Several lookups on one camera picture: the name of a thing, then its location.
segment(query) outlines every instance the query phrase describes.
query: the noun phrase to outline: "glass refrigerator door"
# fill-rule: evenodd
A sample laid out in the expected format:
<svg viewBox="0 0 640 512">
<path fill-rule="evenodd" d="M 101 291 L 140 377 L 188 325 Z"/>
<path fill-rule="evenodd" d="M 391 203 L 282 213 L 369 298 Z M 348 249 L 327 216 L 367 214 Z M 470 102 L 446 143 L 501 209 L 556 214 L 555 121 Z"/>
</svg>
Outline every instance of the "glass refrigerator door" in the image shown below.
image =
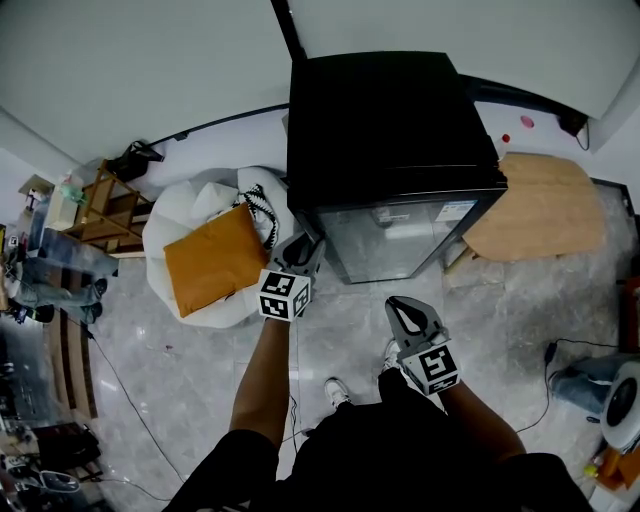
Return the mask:
<svg viewBox="0 0 640 512">
<path fill-rule="evenodd" d="M 411 277 L 476 203 L 434 201 L 320 213 L 351 283 Z"/>
</svg>

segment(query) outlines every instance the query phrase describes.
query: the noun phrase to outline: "orange cushion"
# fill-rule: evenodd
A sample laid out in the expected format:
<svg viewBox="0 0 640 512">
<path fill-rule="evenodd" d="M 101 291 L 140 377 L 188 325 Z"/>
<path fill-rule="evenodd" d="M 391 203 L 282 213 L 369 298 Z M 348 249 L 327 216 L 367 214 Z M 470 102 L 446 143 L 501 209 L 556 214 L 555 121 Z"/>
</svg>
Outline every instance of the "orange cushion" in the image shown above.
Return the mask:
<svg viewBox="0 0 640 512">
<path fill-rule="evenodd" d="M 182 318 L 257 283 L 269 261 L 246 203 L 167 245 L 164 254 Z"/>
</svg>

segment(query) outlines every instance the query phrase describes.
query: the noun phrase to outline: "gray tile floor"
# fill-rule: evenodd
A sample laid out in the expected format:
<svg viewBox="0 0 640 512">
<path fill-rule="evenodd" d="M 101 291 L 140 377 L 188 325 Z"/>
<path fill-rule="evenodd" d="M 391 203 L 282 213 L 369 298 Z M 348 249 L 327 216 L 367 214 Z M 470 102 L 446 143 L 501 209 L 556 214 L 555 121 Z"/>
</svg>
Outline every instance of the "gray tile floor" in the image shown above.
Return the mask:
<svg viewBox="0 0 640 512">
<path fill-rule="evenodd" d="M 542 357 L 558 337 L 617 341 L 616 279 L 629 272 L 637 237 L 618 190 L 599 187 L 607 217 L 603 247 L 590 254 L 517 262 L 467 261 L 450 277 L 433 265 L 412 280 L 345 286 L 325 265 L 318 295 L 291 332 L 291 390 L 299 424 L 312 427 L 331 413 L 323 383 L 340 377 L 355 402 L 378 399 L 375 378 L 390 338 L 384 315 L 389 295 L 433 305 L 457 344 L 463 378 L 516 428 L 535 421 L 545 406 Z M 260 331 L 259 318 L 216 331 L 178 323 L 146 283 L 143 260 L 123 261 L 110 280 L 105 314 L 94 332 L 131 400 L 182 478 L 224 435 L 234 392 Z M 610 349 L 560 347 L 551 370 Z M 91 348 L 106 476 L 129 479 L 159 497 L 180 485 L 176 472 L 128 403 L 112 370 Z M 599 427 L 576 407 L 553 401 L 539 426 L 522 434 L 530 451 L 561 456 L 579 483 Z M 285 436 L 289 436 L 287 427 Z M 298 444 L 303 442 L 296 436 Z M 281 450 L 279 476 L 288 474 L 293 443 Z M 161 510 L 137 489 L 101 484 L 118 510 Z"/>
</svg>

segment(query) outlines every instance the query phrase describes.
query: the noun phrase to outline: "black sleeve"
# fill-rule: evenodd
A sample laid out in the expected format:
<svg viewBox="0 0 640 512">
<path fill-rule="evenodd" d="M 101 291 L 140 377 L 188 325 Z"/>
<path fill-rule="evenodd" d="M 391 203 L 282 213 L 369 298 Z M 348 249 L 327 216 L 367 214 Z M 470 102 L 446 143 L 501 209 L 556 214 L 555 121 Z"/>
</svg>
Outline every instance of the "black sleeve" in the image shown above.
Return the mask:
<svg viewBox="0 0 640 512">
<path fill-rule="evenodd" d="M 530 453 L 511 457 L 498 466 L 498 479 L 515 510 L 527 507 L 535 512 L 593 511 L 564 462 L 555 455 Z"/>
<path fill-rule="evenodd" d="M 278 451 L 262 434 L 233 430 L 196 468 L 165 512 L 246 510 L 276 480 Z"/>
</svg>

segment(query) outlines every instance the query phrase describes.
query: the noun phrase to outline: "white sneaker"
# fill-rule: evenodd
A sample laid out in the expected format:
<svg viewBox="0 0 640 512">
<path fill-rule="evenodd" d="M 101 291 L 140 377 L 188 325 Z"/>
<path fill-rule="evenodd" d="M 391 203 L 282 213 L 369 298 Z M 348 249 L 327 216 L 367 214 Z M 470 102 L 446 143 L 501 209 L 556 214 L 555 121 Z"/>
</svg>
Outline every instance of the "white sneaker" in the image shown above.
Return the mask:
<svg viewBox="0 0 640 512">
<path fill-rule="evenodd" d="M 324 383 L 324 392 L 336 410 L 338 406 L 344 402 L 351 403 L 351 398 L 349 398 L 349 393 L 347 393 L 347 387 L 335 377 L 331 377 Z"/>
<path fill-rule="evenodd" d="M 411 380 L 411 377 L 407 375 L 405 369 L 398 363 L 398 354 L 400 353 L 400 345 L 396 342 L 395 338 L 391 338 L 391 341 L 387 345 L 386 350 L 384 351 L 384 364 L 382 365 L 382 371 L 380 374 L 383 374 L 387 370 L 391 368 L 396 368 L 400 370 L 400 373 L 404 377 L 404 380 L 407 381 L 407 384 L 411 389 L 415 389 L 418 393 L 422 393 L 416 383 Z"/>
</svg>

